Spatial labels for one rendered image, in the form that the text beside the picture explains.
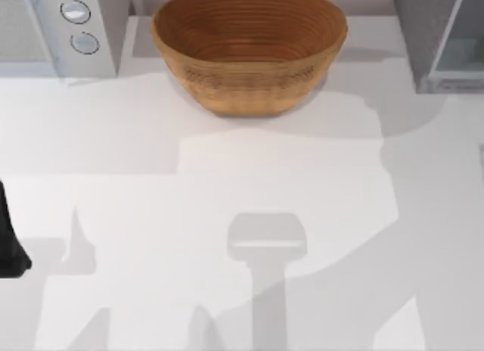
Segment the brown woven basket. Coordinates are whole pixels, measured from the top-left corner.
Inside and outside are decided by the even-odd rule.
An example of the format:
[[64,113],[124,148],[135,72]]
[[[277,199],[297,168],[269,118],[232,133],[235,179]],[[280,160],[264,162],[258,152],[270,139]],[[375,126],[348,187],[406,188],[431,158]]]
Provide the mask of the brown woven basket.
[[169,0],[151,36],[170,73],[217,116],[278,116],[335,61],[348,33],[328,0]]

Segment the round microwave knob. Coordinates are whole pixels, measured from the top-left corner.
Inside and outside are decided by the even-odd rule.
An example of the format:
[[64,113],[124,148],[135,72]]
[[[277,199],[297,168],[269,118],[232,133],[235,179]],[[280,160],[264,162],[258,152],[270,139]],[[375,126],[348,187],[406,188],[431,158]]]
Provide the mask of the round microwave knob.
[[80,0],[61,3],[60,14],[72,24],[84,24],[90,20],[92,15],[89,6]]
[[100,48],[98,39],[87,32],[72,34],[70,45],[76,52],[84,55],[95,54]]

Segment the grey cabinet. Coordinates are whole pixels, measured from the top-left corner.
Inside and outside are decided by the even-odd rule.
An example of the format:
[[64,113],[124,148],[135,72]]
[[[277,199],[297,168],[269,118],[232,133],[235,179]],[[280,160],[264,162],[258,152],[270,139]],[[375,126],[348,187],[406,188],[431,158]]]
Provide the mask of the grey cabinet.
[[484,95],[484,0],[393,0],[418,94]]

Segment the pale microwave oven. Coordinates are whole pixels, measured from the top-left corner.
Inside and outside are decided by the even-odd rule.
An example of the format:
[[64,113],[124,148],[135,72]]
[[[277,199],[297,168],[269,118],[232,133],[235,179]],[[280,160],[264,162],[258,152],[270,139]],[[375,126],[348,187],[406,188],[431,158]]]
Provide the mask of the pale microwave oven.
[[[80,0],[84,24],[67,22],[60,5],[72,0],[0,0],[0,78],[111,78],[118,74],[131,0]],[[94,35],[99,50],[76,52],[72,34]]]

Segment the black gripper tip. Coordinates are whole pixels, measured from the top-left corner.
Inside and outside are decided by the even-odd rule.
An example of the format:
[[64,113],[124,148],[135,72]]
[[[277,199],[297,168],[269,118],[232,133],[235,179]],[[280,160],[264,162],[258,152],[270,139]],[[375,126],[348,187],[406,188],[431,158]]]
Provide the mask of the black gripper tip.
[[5,187],[0,180],[0,279],[20,278],[33,262],[15,234]]

